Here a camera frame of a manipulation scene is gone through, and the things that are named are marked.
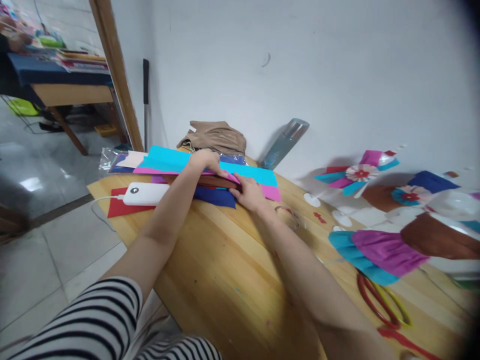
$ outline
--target white wall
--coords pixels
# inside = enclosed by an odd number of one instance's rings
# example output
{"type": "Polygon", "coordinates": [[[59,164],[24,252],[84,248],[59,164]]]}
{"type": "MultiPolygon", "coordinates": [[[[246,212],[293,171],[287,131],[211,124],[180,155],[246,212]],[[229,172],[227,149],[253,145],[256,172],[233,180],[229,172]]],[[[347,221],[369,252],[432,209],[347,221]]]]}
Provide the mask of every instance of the white wall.
{"type": "MultiPolygon", "coordinates": [[[[114,0],[111,2],[116,31],[123,55],[125,74],[138,128],[144,139],[144,77],[143,59],[150,60],[150,71],[155,71],[152,0],[114,0]]],[[[158,108],[156,91],[150,90],[150,103],[158,108]]]]}
{"type": "Polygon", "coordinates": [[[319,168],[402,144],[393,174],[474,166],[458,182],[480,187],[480,59],[453,1],[163,0],[149,16],[154,144],[224,120],[258,160],[296,117],[311,128],[275,171],[306,190],[319,168]]]}

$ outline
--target door frame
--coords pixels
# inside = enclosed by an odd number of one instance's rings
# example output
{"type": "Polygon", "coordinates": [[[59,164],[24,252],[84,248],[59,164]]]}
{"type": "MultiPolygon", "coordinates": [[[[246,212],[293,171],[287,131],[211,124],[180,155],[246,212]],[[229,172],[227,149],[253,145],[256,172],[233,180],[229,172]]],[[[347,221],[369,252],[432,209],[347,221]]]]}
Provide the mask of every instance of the door frame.
{"type": "Polygon", "coordinates": [[[103,51],[113,80],[118,103],[130,137],[130,143],[135,151],[143,152],[144,145],[140,136],[139,123],[135,116],[134,105],[127,82],[124,57],[120,47],[117,26],[111,0],[89,0],[96,28],[100,35],[103,51]]]}

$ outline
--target tiled floor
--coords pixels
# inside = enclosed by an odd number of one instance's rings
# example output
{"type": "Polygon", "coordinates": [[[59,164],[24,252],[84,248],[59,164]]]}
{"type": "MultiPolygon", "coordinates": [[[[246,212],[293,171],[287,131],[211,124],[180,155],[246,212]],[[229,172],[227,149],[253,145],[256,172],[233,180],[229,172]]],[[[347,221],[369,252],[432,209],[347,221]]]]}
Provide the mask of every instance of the tiled floor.
{"type": "Polygon", "coordinates": [[[44,132],[34,124],[39,134],[29,133],[0,101],[0,203],[33,219],[88,194],[86,185],[101,176],[102,148],[117,146],[119,139],[101,137],[93,127],[98,120],[91,116],[70,121],[88,156],[81,155],[64,132],[44,132]]]}
{"type": "MultiPolygon", "coordinates": [[[[93,215],[90,203],[0,246],[0,348],[39,330],[126,250],[118,235],[93,215]]],[[[161,305],[152,291],[137,334],[154,314],[168,314],[161,305]]],[[[0,353],[0,360],[17,348],[0,353]]]]}

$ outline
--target red felt sheet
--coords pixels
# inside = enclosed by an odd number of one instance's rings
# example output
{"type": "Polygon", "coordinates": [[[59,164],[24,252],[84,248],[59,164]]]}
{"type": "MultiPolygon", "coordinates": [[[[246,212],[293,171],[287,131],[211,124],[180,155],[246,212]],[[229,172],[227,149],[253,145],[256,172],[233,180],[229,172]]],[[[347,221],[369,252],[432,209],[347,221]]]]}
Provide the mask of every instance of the red felt sheet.
{"type": "MultiPolygon", "coordinates": [[[[125,195],[127,192],[128,187],[121,187],[118,189],[112,189],[111,195],[118,196],[118,195],[125,195]]],[[[108,208],[108,215],[107,218],[115,218],[117,216],[128,215],[139,213],[145,210],[155,209],[155,206],[137,206],[137,205],[125,205],[123,200],[111,198],[110,199],[110,207],[108,208]]]]}

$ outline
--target person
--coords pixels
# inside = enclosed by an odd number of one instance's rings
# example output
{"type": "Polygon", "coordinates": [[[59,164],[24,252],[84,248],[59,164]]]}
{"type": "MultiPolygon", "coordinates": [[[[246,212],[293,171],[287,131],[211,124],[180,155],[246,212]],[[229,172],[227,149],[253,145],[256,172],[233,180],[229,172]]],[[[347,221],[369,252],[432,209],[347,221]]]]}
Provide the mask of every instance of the person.
{"type": "MultiPolygon", "coordinates": [[[[206,149],[194,153],[123,257],[10,359],[122,359],[135,333],[142,304],[174,250],[205,168],[227,176],[220,169],[217,153],[206,149]]],[[[393,359],[387,343],[330,272],[277,217],[261,187],[251,178],[235,176],[242,192],[230,192],[266,225],[269,245],[309,311],[328,359],[393,359]]],[[[221,359],[221,355],[201,337],[158,340],[154,334],[136,359],[221,359]]]]}
{"type": "MultiPolygon", "coordinates": [[[[62,132],[63,128],[57,123],[50,111],[43,108],[43,104],[38,103],[31,95],[20,85],[19,76],[10,61],[8,53],[19,53],[25,45],[32,43],[32,38],[24,32],[12,32],[4,35],[5,29],[16,28],[15,22],[8,15],[0,15],[0,95],[7,95],[14,98],[20,98],[32,103],[36,103],[40,109],[40,115],[43,117],[38,125],[41,130],[49,132],[62,132]]],[[[71,105],[57,106],[58,112],[64,118],[72,109],[71,105]]]]}

